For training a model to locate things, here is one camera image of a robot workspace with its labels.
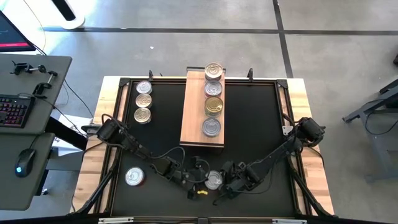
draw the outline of black tabletop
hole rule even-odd
[[[134,120],[137,109],[135,88],[131,93],[128,123],[129,132],[155,154],[163,154],[178,146],[182,123],[185,85],[153,84],[152,121],[141,125]],[[201,156],[212,170],[219,170],[224,162],[250,162],[263,158],[283,142],[278,97],[273,85],[228,85],[225,89],[225,148],[185,147],[189,158]],[[170,154],[180,160],[176,151]],[[212,202],[216,191],[193,201],[187,192],[167,182],[151,170],[148,164],[123,152],[115,189],[112,216],[153,217],[291,217],[294,214],[292,183],[282,161],[274,169],[271,189],[260,195],[240,195],[233,200]],[[146,179],[139,187],[129,186],[124,176],[131,167],[140,167]],[[269,176],[253,192],[264,190]]]

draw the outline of wooden table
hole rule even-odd
[[[101,115],[103,113],[113,114],[120,78],[121,77],[104,77],[95,110],[94,123],[101,124]],[[301,78],[289,78],[287,79],[287,82],[289,85],[290,102],[292,105],[294,118],[298,120],[301,117],[311,117],[311,109],[308,103],[304,80]],[[119,120],[122,120],[126,95],[127,87],[125,87],[122,92],[120,110],[118,113]],[[282,106],[284,108],[284,112],[286,113],[287,111],[285,102],[282,102]],[[100,140],[98,140],[96,137],[91,137],[89,138],[87,147],[91,147],[98,143],[100,143]],[[85,154],[75,190],[75,196],[73,198],[73,204],[76,210],[83,206],[83,204],[88,200],[95,188],[98,186],[104,161],[105,149],[106,146],[102,144]],[[115,150],[113,150],[113,153],[111,154],[109,166],[112,164],[111,161],[113,161],[114,153]],[[308,149],[304,149],[301,156],[308,188],[311,190],[312,194],[314,194],[316,199],[322,204],[323,208],[329,213],[333,214],[333,206],[331,204],[328,183],[326,181],[326,175],[323,169],[321,158]],[[108,183],[107,187],[104,189],[100,211],[105,209],[106,201],[108,199],[109,185],[110,184]],[[302,213],[305,214],[303,194],[297,184],[296,189],[299,207]]]

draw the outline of silver can lid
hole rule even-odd
[[[218,78],[223,73],[223,67],[218,63],[210,63],[205,67],[205,74],[211,79]]]
[[[205,85],[205,91],[207,95],[218,96],[223,91],[223,86],[219,81],[208,81]]]
[[[223,176],[215,170],[211,170],[206,176],[208,180],[205,181],[205,185],[210,190],[217,190],[223,184]]]
[[[215,137],[221,131],[221,123],[215,118],[207,118],[203,122],[202,131],[209,137]]]
[[[146,108],[152,103],[152,97],[150,94],[143,93],[137,96],[136,105],[140,108]]]
[[[126,172],[126,183],[130,186],[137,186],[144,180],[144,171],[139,167],[132,167]]]
[[[134,119],[138,123],[145,123],[150,119],[150,110],[148,108],[138,108],[134,113]]]
[[[139,93],[150,93],[152,91],[152,85],[148,81],[141,81],[137,84],[137,92]]]

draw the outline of white cable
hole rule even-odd
[[[47,38],[46,38],[46,36],[45,36],[45,32],[44,32],[43,25],[42,25],[42,23],[40,22],[39,18],[36,16],[36,14],[33,12],[32,8],[28,5],[28,3],[26,2],[26,0],[23,0],[23,2],[26,4],[26,6],[29,8],[29,10],[33,13],[33,16],[35,16],[37,22],[39,22],[40,27],[42,28],[43,35],[44,35],[44,45],[43,45],[43,47],[42,47],[42,50],[44,51],[44,47],[45,47],[45,43],[46,43],[46,41],[47,41]]]

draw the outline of concrete floor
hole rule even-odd
[[[70,2],[79,7],[79,1]],[[398,2],[393,0],[280,0],[279,6],[284,29],[398,30]],[[271,0],[90,0],[78,11],[86,15],[85,25],[90,27],[277,28]],[[57,25],[49,13],[38,14],[44,26]],[[286,77],[277,34],[46,32],[46,36],[48,54],[73,57],[67,80],[92,110],[105,75],[147,75],[151,69],[182,76],[186,66],[216,61],[231,77],[246,76],[250,67],[255,77]],[[365,182],[366,174],[378,171],[370,142],[359,121],[347,125],[341,120],[398,77],[392,64],[397,40],[396,35],[286,35],[293,76],[305,79],[313,117],[327,128],[320,148],[335,213],[343,218],[398,220],[398,181]],[[58,102],[65,97],[62,92]],[[88,116],[72,95],[60,109]],[[0,219],[68,213],[77,174],[54,171],[49,176],[45,183],[49,196],[35,197],[25,212],[0,211]]]

